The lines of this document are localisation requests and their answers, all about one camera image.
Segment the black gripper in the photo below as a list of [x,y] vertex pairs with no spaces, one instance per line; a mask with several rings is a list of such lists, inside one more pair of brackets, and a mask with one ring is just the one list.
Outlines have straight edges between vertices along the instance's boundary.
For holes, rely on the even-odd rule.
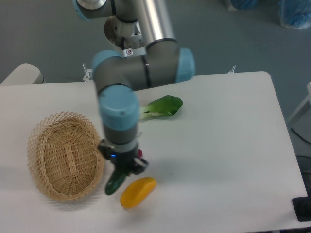
[[111,161],[114,168],[126,168],[129,174],[139,175],[148,167],[148,161],[138,158],[138,143],[134,139],[126,144],[113,144],[108,140],[101,140],[98,150],[105,160]]

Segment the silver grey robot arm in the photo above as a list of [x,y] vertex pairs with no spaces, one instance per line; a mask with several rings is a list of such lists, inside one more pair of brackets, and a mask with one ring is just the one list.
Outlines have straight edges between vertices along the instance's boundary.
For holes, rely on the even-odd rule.
[[73,5],[85,20],[115,16],[123,24],[139,24],[144,55],[104,50],[92,60],[105,134],[99,150],[117,172],[138,175],[148,162],[138,151],[136,91],[191,79],[194,56],[178,45],[163,0],[75,0]]

